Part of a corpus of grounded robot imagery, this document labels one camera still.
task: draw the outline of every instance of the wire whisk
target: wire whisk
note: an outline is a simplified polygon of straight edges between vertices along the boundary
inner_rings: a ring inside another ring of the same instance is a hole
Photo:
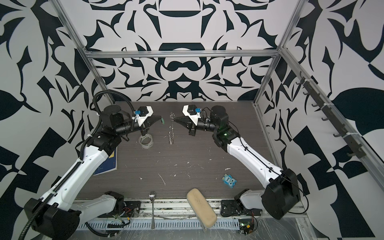
[[[171,112],[169,115],[169,118],[171,119],[172,123],[171,123],[171,126],[169,126],[168,138],[169,138],[169,144],[173,144],[173,141],[174,141],[173,119],[175,118],[175,114],[173,112]]]

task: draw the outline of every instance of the black and white patterned wall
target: black and white patterned wall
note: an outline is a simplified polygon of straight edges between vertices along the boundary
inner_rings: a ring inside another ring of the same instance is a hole
[[[309,0],[287,45],[381,159],[383,9],[383,1]],[[281,60],[259,106],[279,161],[298,174],[318,237],[383,239],[384,192],[298,81]]]
[[[0,229],[10,240],[27,222],[25,203],[78,158],[98,122],[99,87],[47,0],[1,1],[0,59]]]
[[[91,51],[276,49],[297,0],[65,0]],[[133,101],[253,100],[270,57],[98,59]]]

